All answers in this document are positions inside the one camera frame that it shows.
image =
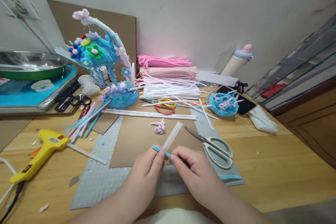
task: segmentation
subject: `cabinet door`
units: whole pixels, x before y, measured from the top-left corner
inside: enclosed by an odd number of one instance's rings
[[[297,137],[336,169],[336,104],[287,125]]]

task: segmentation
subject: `white thermos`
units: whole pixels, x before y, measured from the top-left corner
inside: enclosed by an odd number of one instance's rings
[[[224,67],[221,75],[233,77],[235,73],[239,70],[239,68],[241,68],[247,62],[253,59],[251,49],[252,45],[247,44],[243,47],[243,49],[236,50],[229,62]]]

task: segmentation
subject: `pink pipe cleaner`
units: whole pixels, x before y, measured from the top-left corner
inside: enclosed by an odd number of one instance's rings
[[[186,59],[187,57],[182,58],[160,58],[160,57],[150,57],[144,54],[138,55],[138,61],[140,66],[146,67],[190,67],[191,62]]]
[[[173,67],[173,68],[140,68],[141,76],[150,75],[150,77],[190,77],[195,78],[198,74],[195,66]]]

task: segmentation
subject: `blue pipe cleaner basket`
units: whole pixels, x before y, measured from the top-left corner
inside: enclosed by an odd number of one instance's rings
[[[230,99],[232,97],[232,95],[230,95],[229,93],[227,93],[227,94],[217,93],[216,97],[215,97],[215,95],[212,95],[210,97],[210,100],[209,100],[209,103],[212,105],[210,107],[210,109],[216,115],[221,116],[221,117],[229,117],[229,116],[233,116],[234,114],[237,113],[238,107],[239,107],[238,103],[236,104],[235,107],[231,104],[224,111],[220,110],[220,108],[219,108],[219,104],[227,101],[228,99]]]
[[[97,25],[105,30],[105,38],[103,39],[98,33],[83,34],[82,37],[76,38],[75,42],[69,48],[70,57],[79,65],[87,68],[91,72],[91,76],[96,80],[101,88],[105,88],[104,93],[99,100],[105,102],[111,100],[108,106],[111,108],[123,109],[131,106],[139,97],[139,92],[135,91],[135,65],[131,64],[130,57],[126,53],[123,42],[119,35],[110,27],[105,25],[97,18],[89,16],[87,9],[76,11],[72,17],[80,20],[83,25]],[[121,73],[126,81],[117,82],[114,65],[120,61],[125,67],[122,67]],[[106,67],[113,85],[105,81],[104,73],[100,69]]]

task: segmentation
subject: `wooden desk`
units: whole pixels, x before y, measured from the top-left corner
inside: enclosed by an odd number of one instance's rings
[[[80,112],[70,117],[36,117],[1,153],[20,171],[28,162],[30,152],[36,149],[32,143],[37,137],[36,128],[62,132],[74,123]],[[262,212],[311,204],[336,198],[336,171],[303,144],[284,126],[278,123],[277,135],[258,131],[246,117],[212,120],[219,135],[228,142],[234,153],[246,185],[230,187],[243,199]],[[89,137],[97,139],[91,132]],[[94,142],[78,139],[76,145],[91,152]],[[64,223],[82,210],[70,211],[69,206],[77,185],[69,187],[74,176],[81,176],[88,159],[71,149],[55,152],[40,171],[25,185],[12,210],[10,223]],[[0,196],[10,186],[10,171],[0,164]],[[12,191],[0,206],[0,215],[14,197]],[[39,214],[40,207],[50,204],[47,211]],[[143,216],[167,208],[205,209],[190,194],[155,198]]]

